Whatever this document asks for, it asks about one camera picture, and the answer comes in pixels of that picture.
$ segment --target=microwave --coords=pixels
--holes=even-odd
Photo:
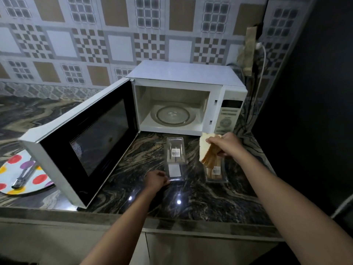
[[[246,95],[228,66],[144,60],[19,141],[73,205],[87,208],[140,131],[224,134]]]

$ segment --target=microwave control panel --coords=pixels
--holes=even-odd
[[[242,104],[242,100],[223,100],[215,127],[216,134],[223,135],[234,130]]]

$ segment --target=person's left hand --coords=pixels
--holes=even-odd
[[[145,176],[146,189],[152,190],[155,193],[161,189],[161,187],[168,185],[170,180],[165,175],[165,172],[160,170],[153,170],[147,173]]]

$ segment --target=clear plastic container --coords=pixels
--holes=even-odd
[[[165,143],[165,173],[171,181],[186,179],[186,155],[182,137],[168,137]]]
[[[213,168],[204,166],[206,182],[227,183],[228,177],[224,166],[224,158],[217,156],[217,165]]]

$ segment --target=marble countertop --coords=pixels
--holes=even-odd
[[[17,138],[27,129],[47,123],[77,104],[0,97],[0,165],[22,150]],[[244,122],[238,122],[234,133],[243,140],[247,150],[272,170],[255,138],[251,133],[244,133]],[[138,134],[87,209],[77,210],[54,186],[27,196],[0,194],[0,216],[111,225],[142,190],[146,172],[164,170],[163,143],[169,136],[184,138],[187,180],[172,182],[157,194],[148,212],[145,231],[282,241],[234,160],[225,161],[229,183],[206,183],[203,166],[198,161],[199,137],[153,132]]]

